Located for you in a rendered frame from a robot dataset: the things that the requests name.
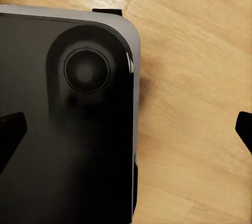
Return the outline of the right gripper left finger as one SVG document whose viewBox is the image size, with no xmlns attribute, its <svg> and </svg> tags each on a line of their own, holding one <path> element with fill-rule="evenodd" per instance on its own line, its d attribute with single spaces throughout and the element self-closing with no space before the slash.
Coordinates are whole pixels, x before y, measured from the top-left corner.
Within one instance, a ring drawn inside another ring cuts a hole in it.
<svg viewBox="0 0 252 224">
<path fill-rule="evenodd" d="M 27 132 L 22 111 L 0 118 L 0 175 Z"/>
</svg>

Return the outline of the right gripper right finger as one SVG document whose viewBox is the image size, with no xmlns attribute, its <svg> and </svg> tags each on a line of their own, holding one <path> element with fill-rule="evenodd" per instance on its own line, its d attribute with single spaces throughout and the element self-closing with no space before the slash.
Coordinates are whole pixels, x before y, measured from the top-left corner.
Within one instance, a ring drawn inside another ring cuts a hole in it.
<svg viewBox="0 0 252 224">
<path fill-rule="evenodd" d="M 252 154 L 252 114 L 239 112 L 235 130 Z"/>
</svg>

